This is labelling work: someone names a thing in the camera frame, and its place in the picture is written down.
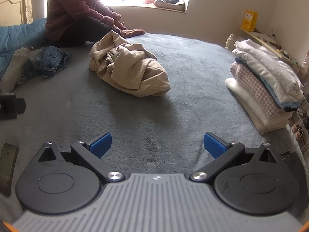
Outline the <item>white folded top garment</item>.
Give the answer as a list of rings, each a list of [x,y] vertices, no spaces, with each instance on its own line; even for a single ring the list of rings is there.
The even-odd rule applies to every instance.
[[[303,100],[301,81],[292,68],[265,47],[247,39],[237,43],[232,53],[267,82],[281,104]]]

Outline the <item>cream carved headboard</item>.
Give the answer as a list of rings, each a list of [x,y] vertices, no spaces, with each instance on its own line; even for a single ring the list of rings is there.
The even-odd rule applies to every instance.
[[[33,20],[32,0],[1,0],[1,26],[31,24]]]

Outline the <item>blue duvet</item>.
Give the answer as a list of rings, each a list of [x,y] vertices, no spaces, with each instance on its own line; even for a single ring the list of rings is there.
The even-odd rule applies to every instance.
[[[38,49],[47,42],[45,30],[45,18],[37,19],[31,24],[1,27],[1,78],[17,49]]]

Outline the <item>blue denim jeans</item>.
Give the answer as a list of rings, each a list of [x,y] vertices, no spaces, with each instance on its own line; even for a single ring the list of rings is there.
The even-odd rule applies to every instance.
[[[43,79],[47,79],[66,69],[71,60],[71,54],[55,46],[47,46],[31,50],[27,58],[24,78],[28,80],[41,75]]]

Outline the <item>pink checked folded garment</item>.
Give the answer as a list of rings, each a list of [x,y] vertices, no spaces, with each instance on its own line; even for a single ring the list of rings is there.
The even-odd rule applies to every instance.
[[[230,66],[230,73],[233,78],[255,98],[268,118],[272,119],[290,115],[290,113],[277,106],[265,86],[243,63],[232,63]]]

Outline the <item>wooden side shelf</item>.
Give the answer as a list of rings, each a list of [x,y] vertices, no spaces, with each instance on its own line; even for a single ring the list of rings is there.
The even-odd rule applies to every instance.
[[[264,46],[269,51],[271,51],[274,55],[276,55],[281,61],[285,62],[289,66],[295,69],[300,69],[301,66],[289,55],[285,54],[285,51],[281,49],[281,46],[277,44],[271,37],[268,35],[262,34],[260,32],[249,32],[240,26],[240,36],[241,34],[246,34],[250,39],[257,42],[258,44]]]

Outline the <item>beige trousers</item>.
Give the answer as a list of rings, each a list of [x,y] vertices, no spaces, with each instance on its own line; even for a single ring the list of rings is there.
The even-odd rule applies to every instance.
[[[170,89],[166,70],[142,44],[130,44],[114,31],[93,44],[89,69],[112,87],[143,98]]]

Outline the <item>yellow box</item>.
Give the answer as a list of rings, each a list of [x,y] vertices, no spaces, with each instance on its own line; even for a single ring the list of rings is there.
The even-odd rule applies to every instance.
[[[256,27],[257,18],[257,12],[247,9],[244,14],[244,19],[241,23],[241,28],[248,32],[253,32]]]

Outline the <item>white woven ball lamp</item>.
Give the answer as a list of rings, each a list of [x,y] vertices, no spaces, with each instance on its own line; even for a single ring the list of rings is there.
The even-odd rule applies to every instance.
[[[230,34],[226,40],[226,49],[233,51],[236,48],[236,44],[239,43],[238,37],[235,34]]]

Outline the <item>seated person in maroon jacket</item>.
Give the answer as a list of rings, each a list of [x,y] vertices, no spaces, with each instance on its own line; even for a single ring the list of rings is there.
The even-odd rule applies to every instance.
[[[87,41],[100,41],[114,31],[123,38],[144,34],[142,29],[127,29],[121,15],[99,0],[50,0],[46,38],[57,47],[75,47]]]

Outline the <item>grey bed blanket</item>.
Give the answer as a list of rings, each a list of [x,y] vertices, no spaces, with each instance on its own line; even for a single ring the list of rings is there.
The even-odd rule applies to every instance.
[[[89,68],[91,44],[68,48],[66,69],[15,88],[26,110],[1,122],[1,143],[19,148],[12,183],[47,141],[68,148],[110,132],[113,143],[103,160],[125,175],[184,173],[212,160],[203,146],[206,132],[247,147],[268,142],[279,153],[291,147],[286,128],[259,134],[226,87],[234,56],[199,40],[145,34],[130,38],[153,53],[171,85],[163,96],[138,98],[102,81]]]

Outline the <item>black smartphone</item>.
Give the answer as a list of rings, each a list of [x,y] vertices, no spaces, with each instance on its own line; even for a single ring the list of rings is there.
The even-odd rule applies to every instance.
[[[4,143],[0,162],[0,188],[1,193],[10,197],[18,147]]]

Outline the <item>grey sweatpants with drawstring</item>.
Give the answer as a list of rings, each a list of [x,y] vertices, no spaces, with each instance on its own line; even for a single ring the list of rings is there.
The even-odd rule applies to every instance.
[[[30,78],[40,74],[35,66],[41,63],[43,48],[20,48],[11,58],[9,66],[1,78],[1,92],[11,93],[16,85],[23,85]]]

